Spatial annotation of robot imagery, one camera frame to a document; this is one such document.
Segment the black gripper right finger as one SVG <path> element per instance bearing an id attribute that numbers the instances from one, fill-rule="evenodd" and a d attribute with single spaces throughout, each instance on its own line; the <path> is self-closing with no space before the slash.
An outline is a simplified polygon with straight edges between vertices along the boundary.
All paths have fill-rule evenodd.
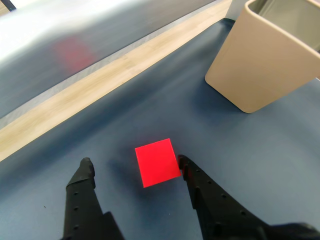
<path id="1" fill-rule="evenodd" d="M 268 225 L 248 211 L 185 155 L 178 166 L 186 181 L 204 240 L 270 240 Z"/>

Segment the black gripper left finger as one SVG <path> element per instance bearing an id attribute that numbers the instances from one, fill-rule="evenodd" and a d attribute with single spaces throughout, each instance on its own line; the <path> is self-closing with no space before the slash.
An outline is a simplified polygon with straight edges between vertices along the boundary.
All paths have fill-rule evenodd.
<path id="1" fill-rule="evenodd" d="M 123 240 L 111 212 L 103 213 L 95 193 L 95 169 L 90 158 L 80 161 L 66 185 L 64 240 Z"/>

